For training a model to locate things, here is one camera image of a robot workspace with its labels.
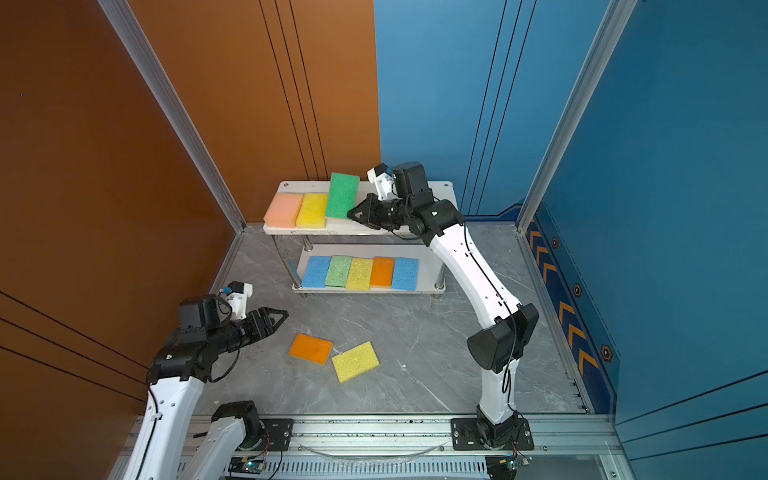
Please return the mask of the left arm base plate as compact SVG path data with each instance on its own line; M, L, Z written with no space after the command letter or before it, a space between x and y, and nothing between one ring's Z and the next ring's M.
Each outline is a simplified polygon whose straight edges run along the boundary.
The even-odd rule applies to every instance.
M290 418L268 418L260 421L257 436L247 436L237 447L238 452L262 454L287 452L290 447L294 420Z

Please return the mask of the light green sponge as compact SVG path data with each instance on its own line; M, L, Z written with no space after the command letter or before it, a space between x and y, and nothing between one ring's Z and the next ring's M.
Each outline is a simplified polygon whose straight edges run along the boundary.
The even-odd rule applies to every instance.
M332 256L325 278L325 286L345 288L347 285L352 258L349 256Z

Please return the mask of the orange sponge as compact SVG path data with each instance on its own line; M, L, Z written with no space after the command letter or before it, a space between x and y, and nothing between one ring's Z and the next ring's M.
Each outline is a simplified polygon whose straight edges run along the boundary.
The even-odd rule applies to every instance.
M391 289L394 275L395 259L390 257L375 257L370 277L370 287Z
M293 358L324 365L332 348L333 343L331 341L299 333L289 350L289 355Z

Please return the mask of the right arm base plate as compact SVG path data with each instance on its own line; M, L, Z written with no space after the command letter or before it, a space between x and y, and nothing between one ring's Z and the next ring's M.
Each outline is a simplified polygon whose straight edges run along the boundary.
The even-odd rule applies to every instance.
M517 414L501 424L492 424L485 418L453 418L450 427L456 451L535 449L529 422Z

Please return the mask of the pale yellow sponge row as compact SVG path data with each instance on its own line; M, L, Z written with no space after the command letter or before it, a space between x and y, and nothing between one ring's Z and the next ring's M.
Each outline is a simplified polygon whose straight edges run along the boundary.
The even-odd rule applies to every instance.
M345 288L349 291L367 292L370 290L374 260L353 258Z

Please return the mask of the dark green sponge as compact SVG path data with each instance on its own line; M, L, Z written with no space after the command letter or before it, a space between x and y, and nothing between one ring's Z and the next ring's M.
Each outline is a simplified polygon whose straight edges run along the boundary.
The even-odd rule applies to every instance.
M331 175L326 218L348 218L348 212L356 206L359 182L358 176L337 172Z

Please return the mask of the blue sponge row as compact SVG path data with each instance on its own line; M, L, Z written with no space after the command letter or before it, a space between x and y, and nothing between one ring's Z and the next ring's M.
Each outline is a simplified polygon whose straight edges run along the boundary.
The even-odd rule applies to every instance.
M419 260L396 258L391 288L397 291L414 292L418 284Z
M332 258L328 256L310 257L302 279L302 287L304 289L323 289L331 260Z

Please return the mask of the pink sponge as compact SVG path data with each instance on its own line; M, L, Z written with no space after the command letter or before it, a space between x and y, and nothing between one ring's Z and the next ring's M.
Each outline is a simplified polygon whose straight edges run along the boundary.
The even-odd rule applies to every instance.
M279 229L295 228L302 201L302 194L276 193L265 213L265 226Z

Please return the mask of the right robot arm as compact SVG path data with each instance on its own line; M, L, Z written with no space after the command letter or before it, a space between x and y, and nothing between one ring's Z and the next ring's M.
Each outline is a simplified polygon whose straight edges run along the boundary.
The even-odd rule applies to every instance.
M481 370L480 443L489 449L532 450L532 432L515 406L514 389L538 310L504 286L475 245L464 216L452 201L435 196L420 163L379 164L369 170L368 180L373 192L348 211L348 218L374 230L407 227L448 268L477 316L480 329L468 338L467 348Z

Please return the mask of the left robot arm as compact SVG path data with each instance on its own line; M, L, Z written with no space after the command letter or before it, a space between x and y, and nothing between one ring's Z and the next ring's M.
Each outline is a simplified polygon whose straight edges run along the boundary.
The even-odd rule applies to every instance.
M124 472L127 479L219 479L237 452L252 452L264 468L269 453L290 445L290 419L264 421L251 400L223 404L211 417L201 447L179 465L195 406L215 382L213 365L224 353L274 334L288 319L285 310L260 307L236 318L219 295L192 297L179 305L179 328L155 356L146 378L147 405Z

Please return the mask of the bright yellow sponge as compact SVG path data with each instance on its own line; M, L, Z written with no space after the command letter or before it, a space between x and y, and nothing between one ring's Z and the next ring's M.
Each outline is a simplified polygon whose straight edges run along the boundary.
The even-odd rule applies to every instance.
M295 225L299 229L324 229L326 225L327 193L303 195Z

